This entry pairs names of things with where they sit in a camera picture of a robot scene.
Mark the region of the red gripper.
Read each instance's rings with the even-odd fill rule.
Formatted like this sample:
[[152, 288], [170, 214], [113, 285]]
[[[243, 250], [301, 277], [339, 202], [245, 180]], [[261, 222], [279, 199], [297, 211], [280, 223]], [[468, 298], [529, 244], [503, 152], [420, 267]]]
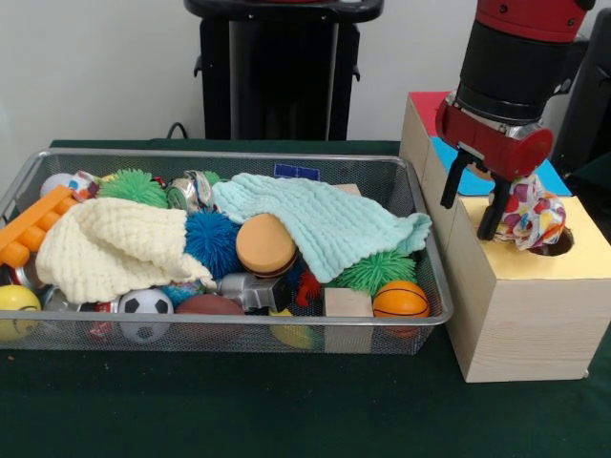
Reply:
[[545, 160], [553, 144], [552, 131], [539, 123], [510, 125], [488, 120], [461, 107], [452, 97], [439, 105], [435, 117], [439, 136], [457, 150], [440, 200], [451, 209], [464, 170], [469, 165], [492, 173], [494, 198], [477, 229], [481, 240], [492, 240], [510, 199], [512, 182], [526, 177]]

